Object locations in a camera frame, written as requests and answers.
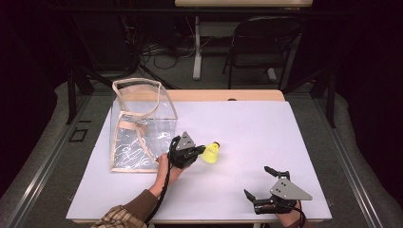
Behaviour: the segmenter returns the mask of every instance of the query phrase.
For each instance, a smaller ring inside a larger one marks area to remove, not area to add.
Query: yellow object
[[[219,157],[219,148],[220,144],[218,142],[208,144],[201,154],[201,158],[207,163],[215,163]]]

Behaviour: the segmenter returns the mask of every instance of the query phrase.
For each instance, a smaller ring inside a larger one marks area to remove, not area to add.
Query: black cable
[[[139,65],[139,67],[144,70],[146,73],[148,73],[151,77],[153,77],[155,80],[161,82],[163,84],[164,87],[166,88],[171,88],[171,89],[180,89],[177,86],[171,85],[169,82],[167,82],[166,80],[162,79],[160,76],[158,76],[157,74],[155,74],[153,71],[151,71],[149,68],[147,68],[146,66],[143,65]]]
[[[169,175],[170,175],[171,168],[172,168],[171,167],[171,153],[170,152],[174,151],[174,144],[175,144],[175,142],[178,142],[180,138],[181,138],[180,136],[175,137],[172,140],[171,144],[169,145],[168,171],[166,173],[165,183],[163,184],[163,191],[161,192],[160,199],[158,200],[157,205],[154,207],[154,210],[151,212],[151,214],[145,220],[145,222],[144,222],[145,224],[148,224],[148,222],[151,221],[151,219],[155,216],[155,214],[157,213],[158,209],[160,209],[161,204],[163,203],[163,198],[165,197],[166,190],[168,189]]]
[[[298,202],[299,202],[299,205],[300,205],[301,209],[296,208],[295,206],[284,205],[282,203],[279,203],[279,205],[282,206],[282,207],[294,210],[294,211],[298,211],[299,212],[299,225],[298,226],[299,226],[299,228],[302,228],[305,225],[306,217],[305,217],[305,213],[303,213],[303,211],[302,211],[301,201],[298,200]]]

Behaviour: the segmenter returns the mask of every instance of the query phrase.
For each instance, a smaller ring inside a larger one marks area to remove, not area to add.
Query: table
[[[175,6],[185,8],[307,8],[311,7],[313,0],[175,0]],[[232,36],[237,23],[219,23],[218,25],[207,25],[212,28],[210,31],[201,31],[201,21],[196,16],[195,40],[196,54],[195,65],[193,67],[193,79],[201,78],[202,53],[201,36],[212,36],[211,32],[219,36]]]
[[[293,183],[314,197],[303,202],[308,219],[332,218],[292,109],[280,91],[168,90],[168,93],[179,116],[177,134],[186,130],[196,145],[219,141],[221,148],[217,163],[197,159],[182,173],[167,191],[152,223],[276,221],[274,215],[256,215],[253,204],[243,194],[243,189],[247,189],[258,199],[270,197],[268,190],[277,179],[264,172],[264,165],[290,171]],[[67,219],[93,222],[110,207],[132,200],[155,180],[155,174],[109,170],[109,127],[107,117]]]

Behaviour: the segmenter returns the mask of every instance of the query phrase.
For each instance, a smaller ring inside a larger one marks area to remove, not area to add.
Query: transparent box
[[[130,78],[112,84],[110,165],[116,172],[157,172],[155,160],[168,152],[178,120],[160,82]]]

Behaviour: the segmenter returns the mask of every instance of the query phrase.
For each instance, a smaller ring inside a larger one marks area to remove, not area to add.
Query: person's arm
[[[300,204],[297,201],[296,208],[300,209]],[[292,210],[288,214],[276,214],[278,217],[279,222],[281,222],[281,225],[284,228],[298,228],[299,226],[299,219],[300,219],[300,213],[296,210]],[[305,220],[305,223],[303,227],[300,228],[313,228],[314,226],[312,225],[311,222],[308,220]]]
[[[167,154],[162,154],[159,159],[159,168],[157,178],[154,184],[143,192],[134,200],[126,205],[119,205],[111,208],[99,221],[97,221],[92,228],[124,228],[133,227],[140,228],[144,226],[144,221],[154,209],[158,202],[158,197],[163,191],[165,177],[168,170]],[[169,175],[169,184],[174,183],[182,169],[172,167]]]

